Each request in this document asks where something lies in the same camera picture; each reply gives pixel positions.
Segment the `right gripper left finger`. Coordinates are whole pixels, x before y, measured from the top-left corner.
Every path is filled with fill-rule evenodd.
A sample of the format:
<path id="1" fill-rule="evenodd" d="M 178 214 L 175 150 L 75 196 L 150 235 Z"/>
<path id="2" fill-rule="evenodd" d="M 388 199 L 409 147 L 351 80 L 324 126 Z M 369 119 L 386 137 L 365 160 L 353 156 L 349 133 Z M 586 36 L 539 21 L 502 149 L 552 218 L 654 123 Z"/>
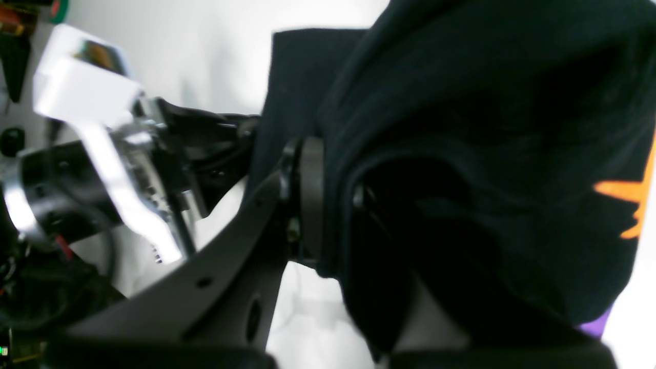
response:
<path id="1" fill-rule="evenodd" d="M 289 260 L 323 245 L 324 146 L 293 139 L 199 254 L 138 296 L 73 325 L 47 368 L 275 368 L 265 353 Z"/>

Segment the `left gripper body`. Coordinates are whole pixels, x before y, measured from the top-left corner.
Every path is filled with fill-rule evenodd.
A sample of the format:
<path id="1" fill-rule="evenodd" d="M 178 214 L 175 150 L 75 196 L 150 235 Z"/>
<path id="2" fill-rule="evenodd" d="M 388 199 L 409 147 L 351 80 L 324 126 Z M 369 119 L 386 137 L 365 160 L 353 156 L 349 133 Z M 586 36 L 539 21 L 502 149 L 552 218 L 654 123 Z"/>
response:
<path id="1" fill-rule="evenodd" d="M 199 216 L 210 215 L 223 196 L 246 176 L 258 115 L 215 114 L 154 99 L 164 121 L 165 143 L 154 151 L 166 199 L 178 194 L 176 218 L 194 196 Z M 11 163 L 2 181 L 2 245 L 52 246 L 52 236 L 74 243 L 123 221 L 79 141 L 56 146 L 57 183 L 47 169 L 47 150 Z"/>

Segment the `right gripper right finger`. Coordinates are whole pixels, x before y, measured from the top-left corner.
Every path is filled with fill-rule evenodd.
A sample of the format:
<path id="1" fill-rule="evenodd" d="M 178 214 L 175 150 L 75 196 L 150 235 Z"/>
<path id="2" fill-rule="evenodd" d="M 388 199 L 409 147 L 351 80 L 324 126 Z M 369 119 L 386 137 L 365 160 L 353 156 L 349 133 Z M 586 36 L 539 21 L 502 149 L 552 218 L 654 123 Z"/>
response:
<path id="1" fill-rule="evenodd" d="M 437 199 L 354 190 L 354 322 L 384 368 L 616 368 L 609 348 L 510 291 L 485 229 Z"/>

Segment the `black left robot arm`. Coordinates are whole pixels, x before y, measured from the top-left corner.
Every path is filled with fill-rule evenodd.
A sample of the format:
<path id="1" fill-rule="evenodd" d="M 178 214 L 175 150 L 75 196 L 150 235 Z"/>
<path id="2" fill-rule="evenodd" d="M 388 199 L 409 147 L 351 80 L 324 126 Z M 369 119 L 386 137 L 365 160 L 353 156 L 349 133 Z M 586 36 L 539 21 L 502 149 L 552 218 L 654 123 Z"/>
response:
<path id="1" fill-rule="evenodd" d="M 155 236 L 157 261 L 179 261 L 195 254 L 188 209 L 182 194 L 190 191 L 200 215 L 246 173 L 259 115 L 214 114 L 152 100 L 162 128 L 147 126 L 150 116 L 139 107 L 138 128 L 121 142 L 145 134 L 148 161 L 159 184 L 136 164 L 141 199 L 166 222 L 164 231 L 141 223 Z M 112 229 L 123 224 L 119 212 L 79 141 L 57 146 L 63 122 L 47 119 L 46 149 L 19 157 L 7 169 L 2 201 L 2 333 L 25 335 L 14 345 L 2 339 L 2 368 L 35 368 L 23 351 L 47 335 L 107 308 L 122 299 L 112 286 L 118 242 Z"/>

